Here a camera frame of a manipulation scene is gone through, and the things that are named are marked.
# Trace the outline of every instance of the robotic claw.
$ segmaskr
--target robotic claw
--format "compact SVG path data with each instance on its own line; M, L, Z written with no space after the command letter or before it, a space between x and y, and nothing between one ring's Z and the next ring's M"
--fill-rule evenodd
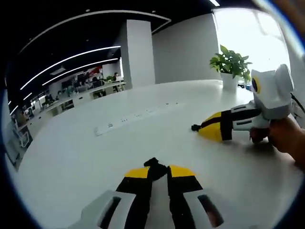
M251 75L254 100L217 112L201 125L192 125L192 130L208 139L225 141L232 139L232 130L267 130L271 120L287 117L291 113L291 92L294 90L287 65L263 73L252 70Z

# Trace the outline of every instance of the human hand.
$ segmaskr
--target human hand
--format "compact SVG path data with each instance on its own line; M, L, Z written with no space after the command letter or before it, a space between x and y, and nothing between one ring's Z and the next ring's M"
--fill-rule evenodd
M272 120L268 129L251 129L250 137L254 143L262 141L268 137L280 152L293 153L297 148L302 129L289 117Z

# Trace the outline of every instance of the ceiling light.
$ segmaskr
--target ceiling light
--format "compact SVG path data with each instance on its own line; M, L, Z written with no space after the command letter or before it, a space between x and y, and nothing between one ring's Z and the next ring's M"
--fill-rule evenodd
M12 112L10 113L10 115L11 115L12 113L14 113L14 111L17 109L17 107L18 107L18 105L14 108L14 110L12 110Z
M77 54L77 55L71 56L71 57L69 57L69 58L67 58L67 59L64 59L64 60L62 60L62 61L59 61L59 62L53 64L52 66L46 68L46 69L43 70L42 72L38 73L38 74L37 74L36 76L34 76L33 78L31 78L25 85L22 86L22 88L20 88L20 90L22 90L26 85L28 85L28 84L29 84L32 80L34 80L37 76L39 76L40 74L44 73L46 70L49 70L50 68L54 67L54 66L57 65L57 64L60 64L60 63L62 63L62 62L64 62L64 61L67 61L67 60L69 60L69 59L72 59L72 58L74 58L74 57L77 57L77 56L80 56L80 55L84 55L84 54L87 54L87 53L96 52L96 51L100 51L100 50L106 50L106 49L120 48L120 47L121 47L121 46L118 45L118 46L106 47L106 48L101 48L101 49L95 49L95 50L91 50L91 51L87 51L87 52L82 52L82 53L80 53L80 54Z
M214 6L220 6L219 3L216 0L209 0L211 3L214 4Z
M58 76L54 77L53 79L51 79L51 80L45 82L42 86L44 86L44 85L46 85L47 83L49 83L49 82L51 82L51 81L57 79L58 77L61 77L61 76L65 75L65 74L67 74L67 73L73 72L73 71L75 71L75 70L77 70L77 69L84 68L84 67L87 67L87 66L90 66L90 65L93 65L93 64L97 64L97 63L103 63L103 62L115 61L115 60L118 60L118 58L109 59L109 60L105 60L105 61L99 61L99 62L95 62L95 63L90 63L90 64L84 65L84 66L82 66L82 67L78 67L78 68L72 69L72 70L70 70L70 71L67 71L67 72L65 72L65 73L63 73L63 74L61 74L61 75L58 75Z
M30 94L28 94L23 100L26 100L31 94L32 94L32 92Z

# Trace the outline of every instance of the white pillar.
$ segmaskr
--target white pillar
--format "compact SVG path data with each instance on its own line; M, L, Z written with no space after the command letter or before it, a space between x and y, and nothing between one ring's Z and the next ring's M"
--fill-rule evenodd
M155 84L149 21L127 20L119 36L126 89Z

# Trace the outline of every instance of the green leaves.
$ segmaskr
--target green leaves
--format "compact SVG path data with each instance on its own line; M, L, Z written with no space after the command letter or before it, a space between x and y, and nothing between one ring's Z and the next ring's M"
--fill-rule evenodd
M233 78L237 75L244 78L247 82L251 80L248 64L244 62L249 56L242 57L241 54L235 53L233 50L228 50L223 45L220 45L220 50L223 54L216 53L210 60L210 67L217 72L232 74Z
M228 51L227 48L224 47L223 45L220 45L220 50L221 50L224 54L229 54L229 51Z

